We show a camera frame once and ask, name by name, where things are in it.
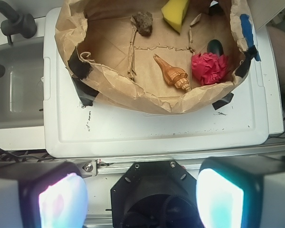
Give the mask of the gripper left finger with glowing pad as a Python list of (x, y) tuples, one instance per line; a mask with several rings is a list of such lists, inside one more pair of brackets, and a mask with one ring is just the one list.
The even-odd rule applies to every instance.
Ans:
[(0, 228), (81, 228), (87, 207), (73, 162), (0, 162)]

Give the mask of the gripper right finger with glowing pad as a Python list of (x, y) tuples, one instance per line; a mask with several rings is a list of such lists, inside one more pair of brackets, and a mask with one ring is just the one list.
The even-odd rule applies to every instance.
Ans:
[(285, 228), (285, 156), (208, 157), (196, 200), (207, 228)]

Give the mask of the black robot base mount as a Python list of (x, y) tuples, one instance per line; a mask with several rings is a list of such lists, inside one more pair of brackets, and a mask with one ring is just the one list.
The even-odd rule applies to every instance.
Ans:
[(115, 228), (202, 228), (197, 180), (176, 161), (136, 162), (111, 188)]

